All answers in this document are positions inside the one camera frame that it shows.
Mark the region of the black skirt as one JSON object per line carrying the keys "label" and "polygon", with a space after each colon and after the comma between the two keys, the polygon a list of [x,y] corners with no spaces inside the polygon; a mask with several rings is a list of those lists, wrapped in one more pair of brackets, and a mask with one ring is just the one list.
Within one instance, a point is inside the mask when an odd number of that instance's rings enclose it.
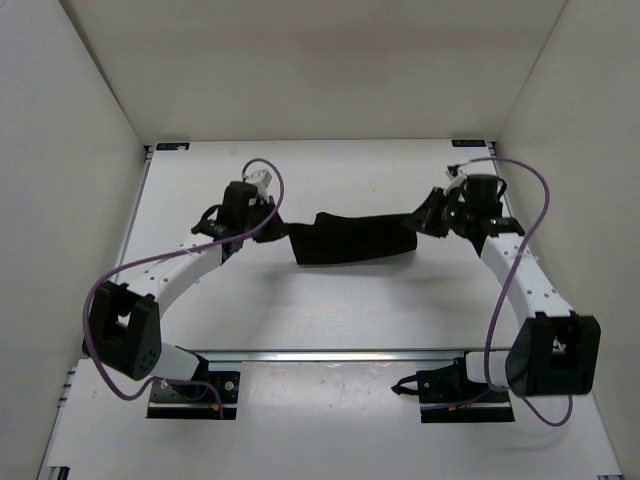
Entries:
{"label": "black skirt", "polygon": [[287,235],[300,266],[356,263],[415,251],[417,234],[406,214],[343,217],[319,212],[312,224],[289,223]]}

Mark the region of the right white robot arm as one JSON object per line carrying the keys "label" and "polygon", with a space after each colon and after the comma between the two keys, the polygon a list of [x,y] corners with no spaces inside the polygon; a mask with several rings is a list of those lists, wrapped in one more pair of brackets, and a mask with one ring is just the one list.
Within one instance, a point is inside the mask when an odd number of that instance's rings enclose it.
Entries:
{"label": "right white robot arm", "polygon": [[586,395],[593,385],[601,327],[580,315],[557,292],[528,247],[530,234],[503,214],[506,182],[491,174],[452,171],[446,188],[434,188],[404,222],[437,238],[453,232],[468,240],[502,287],[519,331],[507,351],[487,339],[483,352],[469,353],[448,376],[449,391],[471,400],[484,384],[516,396]]}

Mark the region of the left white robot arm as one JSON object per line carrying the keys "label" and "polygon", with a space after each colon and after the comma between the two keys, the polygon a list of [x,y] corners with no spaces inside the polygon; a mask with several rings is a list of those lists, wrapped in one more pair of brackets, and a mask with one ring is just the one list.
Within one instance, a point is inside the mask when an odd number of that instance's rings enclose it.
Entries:
{"label": "left white robot arm", "polygon": [[156,377],[188,398],[208,389],[209,373],[195,352],[166,344],[161,318],[203,276],[222,266],[244,242],[284,236],[277,203],[268,193],[268,172],[231,182],[220,205],[210,207],[169,258],[153,260],[137,278],[102,281],[91,299],[87,352],[101,367],[132,380]]}

